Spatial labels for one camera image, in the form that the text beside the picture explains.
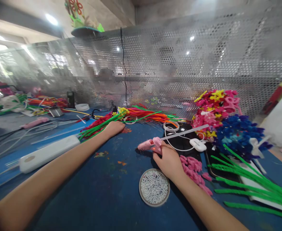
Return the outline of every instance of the black phone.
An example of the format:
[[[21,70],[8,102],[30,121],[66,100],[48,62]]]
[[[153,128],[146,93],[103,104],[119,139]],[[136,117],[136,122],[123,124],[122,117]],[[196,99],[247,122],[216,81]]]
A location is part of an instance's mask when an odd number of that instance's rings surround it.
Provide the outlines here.
[[[172,124],[168,124],[167,126],[171,127],[171,128],[176,128]],[[179,126],[179,130],[176,133],[181,133],[181,132],[191,130],[191,129],[192,129],[191,125],[183,123],[181,126]],[[177,137],[165,140],[165,143],[166,144],[170,143],[173,147],[175,147],[176,149],[179,149],[179,150],[188,150],[188,149],[192,148],[191,144],[189,143],[189,139],[193,139],[193,138],[199,139],[199,137],[196,135],[195,132],[185,134],[185,135],[183,135],[183,137],[177,136]],[[190,151],[178,151],[178,150],[176,150],[176,151],[179,155],[183,155],[185,157],[194,157],[198,161],[202,162],[200,153],[195,149],[192,149]]]
[[[218,157],[220,159],[222,159],[222,156],[219,154],[219,149],[216,148],[215,150],[213,150],[213,145],[210,142],[207,142],[206,144],[206,151],[205,153],[205,159],[206,159],[206,163],[207,164],[222,164],[221,162],[219,162],[218,160],[212,158],[211,156],[215,156]],[[221,171],[221,170],[217,170],[215,168],[208,168],[208,172],[212,177],[222,177],[228,180],[232,180],[232,181],[236,181],[240,183],[239,177],[238,175],[234,174],[234,173],[230,173],[230,172],[225,172],[225,171]]]

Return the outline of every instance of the white device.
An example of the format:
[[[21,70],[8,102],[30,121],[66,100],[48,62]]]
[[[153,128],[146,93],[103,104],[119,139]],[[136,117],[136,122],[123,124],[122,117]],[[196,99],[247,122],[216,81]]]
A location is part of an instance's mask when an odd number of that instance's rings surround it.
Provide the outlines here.
[[[19,160],[19,169],[22,173],[29,173],[52,161],[68,150],[80,144],[75,135],[68,136],[62,140],[25,155]]]
[[[204,152],[206,150],[205,144],[197,138],[191,139],[189,143],[199,152]]]

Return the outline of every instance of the pink hot glue gun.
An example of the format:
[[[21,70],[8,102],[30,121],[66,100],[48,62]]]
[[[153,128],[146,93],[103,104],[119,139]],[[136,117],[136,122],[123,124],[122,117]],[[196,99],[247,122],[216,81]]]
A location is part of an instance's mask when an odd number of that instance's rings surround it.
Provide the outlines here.
[[[49,121],[48,117],[41,117],[41,118],[38,118],[37,120],[34,120],[33,122],[30,122],[28,124],[24,124],[21,127],[23,127],[24,129],[29,129],[29,128],[32,128],[32,127],[34,127],[38,124],[41,124],[41,123],[44,123],[44,122],[47,122],[47,121]]]
[[[152,151],[157,152],[158,154],[162,155],[162,152],[161,152],[161,141],[162,140],[174,138],[174,137],[184,135],[184,134],[187,134],[187,133],[191,133],[191,132],[194,132],[194,131],[199,131],[199,130],[202,130],[202,129],[207,128],[207,127],[209,127],[209,125],[205,124],[205,125],[202,125],[200,127],[193,128],[193,129],[187,130],[185,132],[177,133],[177,134],[174,134],[174,135],[171,135],[171,136],[167,136],[167,137],[163,137],[163,138],[154,137],[151,140],[147,140],[147,141],[139,144],[138,149],[141,150],[141,151],[152,150]]]
[[[160,146],[161,146],[160,138],[154,137],[151,140],[147,140],[147,141],[139,144],[138,149],[141,150],[141,151],[152,150],[152,151],[157,152],[158,154],[162,155]]]

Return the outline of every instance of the metal mesh wall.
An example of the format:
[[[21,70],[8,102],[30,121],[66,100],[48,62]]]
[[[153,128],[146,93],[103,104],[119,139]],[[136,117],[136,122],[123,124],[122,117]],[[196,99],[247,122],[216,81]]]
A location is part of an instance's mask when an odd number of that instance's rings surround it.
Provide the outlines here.
[[[237,90],[254,118],[282,80],[282,1],[123,29],[128,105],[191,117],[205,90]],[[19,88],[77,93],[93,107],[125,105],[120,30],[0,52],[0,75]]]

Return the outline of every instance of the blue pipe cleaner flower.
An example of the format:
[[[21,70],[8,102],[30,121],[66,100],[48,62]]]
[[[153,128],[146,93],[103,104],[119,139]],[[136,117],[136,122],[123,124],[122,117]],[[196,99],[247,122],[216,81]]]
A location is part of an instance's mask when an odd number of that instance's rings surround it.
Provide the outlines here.
[[[243,159],[250,161],[252,158],[259,158],[251,154],[253,146],[250,144],[250,138],[256,138],[260,142],[264,136],[264,128],[256,127],[257,123],[252,123],[247,115],[237,115],[225,118],[222,126],[217,129],[217,137],[214,138],[214,144],[220,151],[227,155],[228,152],[223,144],[236,152]],[[264,142],[260,147],[260,151],[268,150],[272,147],[268,142]]]

